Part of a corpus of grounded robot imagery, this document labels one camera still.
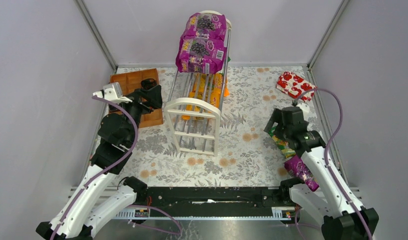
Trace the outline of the yellow green candy bag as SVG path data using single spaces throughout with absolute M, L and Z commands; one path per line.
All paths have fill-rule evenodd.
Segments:
M 283 141 L 283 140 L 281 140 L 281 139 L 279 139 L 279 138 L 274 134 L 275 130 L 276 130 L 276 127 L 275 127 L 275 126 L 272 127 L 271 130 L 270 130 L 270 132 L 269 132 L 269 135 L 270 135 L 271 138 L 274 140 L 275 144 L 276 144 L 277 147 L 280 149 L 280 151 L 281 151 L 281 153 L 284 155 L 284 157 L 287 159 L 287 158 L 290 158 L 290 157 L 295 156 L 295 155 L 296 155 L 296 152 L 288 146 L 288 143 L 285 142 L 285 141 Z

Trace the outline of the purple grape candy bag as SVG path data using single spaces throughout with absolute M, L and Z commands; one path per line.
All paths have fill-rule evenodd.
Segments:
M 226 32 L 227 20 L 225 15 L 197 12 L 187 20 L 181 38 L 200 37 L 223 41 L 225 40 Z
M 185 36 L 179 41 L 175 64 L 181 73 L 215 74 L 223 69 L 226 54 L 220 39 Z
M 318 190 L 319 184 L 315 176 L 300 157 L 291 157 L 284 163 L 284 167 L 292 177 L 301 179 L 312 192 Z

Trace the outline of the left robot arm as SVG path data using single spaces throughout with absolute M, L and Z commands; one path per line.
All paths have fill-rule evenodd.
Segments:
M 51 221 L 41 222 L 36 228 L 36 233 L 45 240 L 91 240 L 121 210 L 146 199 L 147 185 L 128 177 L 120 190 L 95 207 L 131 157 L 142 115 L 162 107 L 161 86 L 147 83 L 123 95 L 119 83 L 110 83 L 94 92 L 92 98 L 113 106 L 121 114 L 109 113 L 102 118 L 98 130 L 101 141 L 80 185 Z

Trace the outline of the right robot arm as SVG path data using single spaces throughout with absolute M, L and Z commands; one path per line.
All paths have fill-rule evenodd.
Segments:
M 315 130 L 308 130 L 303 110 L 297 106 L 275 108 L 265 132 L 287 142 L 308 167 L 322 191 L 320 198 L 305 184 L 289 189 L 290 199 L 318 221 L 326 240 L 371 240 L 379 221 L 375 209 L 366 208 L 335 167 L 328 145 Z

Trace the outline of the purple grape candy bag front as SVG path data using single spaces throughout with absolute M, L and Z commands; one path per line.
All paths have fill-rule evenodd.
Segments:
M 220 39 L 185 36 L 179 41 L 175 64 L 181 73 L 215 74 L 223 69 L 226 54 Z

